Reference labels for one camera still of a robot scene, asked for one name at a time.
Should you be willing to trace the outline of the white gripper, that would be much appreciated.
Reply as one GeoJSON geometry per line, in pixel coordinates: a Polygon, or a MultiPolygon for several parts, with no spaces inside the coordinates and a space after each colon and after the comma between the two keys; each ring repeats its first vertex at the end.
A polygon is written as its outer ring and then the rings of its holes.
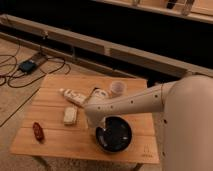
{"type": "Polygon", "coordinates": [[[91,136],[96,135],[96,129],[98,127],[105,129],[105,117],[96,125],[92,124],[89,119],[87,119],[87,126],[88,126],[88,131],[91,136]]]}

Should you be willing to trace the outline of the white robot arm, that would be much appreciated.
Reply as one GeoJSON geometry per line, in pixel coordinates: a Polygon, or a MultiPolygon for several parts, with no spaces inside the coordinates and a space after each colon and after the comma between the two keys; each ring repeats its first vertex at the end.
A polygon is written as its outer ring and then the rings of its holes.
{"type": "Polygon", "coordinates": [[[89,126],[109,115],[161,113],[163,171],[213,171],[213,78],[192,75],[111,99],[93,95],[85,105],[89,126]]]}

